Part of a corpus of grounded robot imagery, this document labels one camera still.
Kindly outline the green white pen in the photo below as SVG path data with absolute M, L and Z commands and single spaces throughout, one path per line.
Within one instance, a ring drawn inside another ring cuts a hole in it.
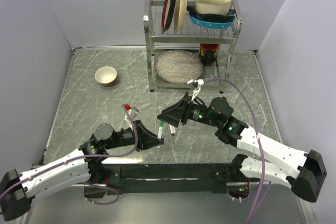
M 162 131 L 163 131 L 163 126 L 159 126 L 159 130 L 158 130 L 158 133 L 157 133 L 157 137 L 158 137 L 159 139 L 162 138 Z

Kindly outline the white pen orange cap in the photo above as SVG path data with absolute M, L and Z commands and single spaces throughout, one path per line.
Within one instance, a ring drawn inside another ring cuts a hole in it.
M 172 134 L 172 135 L 175 135 L 175 134 L 176 134 L 176 129 L 175 129 L 175 127 L 170 126 L 170 129 L 171 129 L 171 134 Z

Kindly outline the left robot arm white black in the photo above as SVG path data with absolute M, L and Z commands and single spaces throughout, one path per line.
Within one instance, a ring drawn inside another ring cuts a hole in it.
M 101 124 L 89 140 L 66 156 L 29 171 L 6 172 L 1 180 L 1 215 L 5 221 L 12 221 L 27 213 L 36 201 L 60 190 L 100 182 L 105 174 L 102 162 L 110 157 L 108 149 L 131 145 L 133 151 L 143 151 L 163 143 L 140 120 L 119 131 Z

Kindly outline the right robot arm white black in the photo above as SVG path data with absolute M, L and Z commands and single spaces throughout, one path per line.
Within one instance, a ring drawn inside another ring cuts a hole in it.
M 221 142 L 261 158 L 241 158 L 241 163 L 229 169 L 233 180 L 264 178 L 290 188 L 305 201 L 316 202 L 327 176 L 322 155 L 315 150 L 297 150 L 256 133 L 252 126 L 236 119 L 233 111 L 225 97 L 213 98 L 205 106 L 192 102 L 191 96 L 185 94 L 179 102 L 162 110 L 157 119 L 174 127 L 188 120 L 215 127 L 215 136 Z

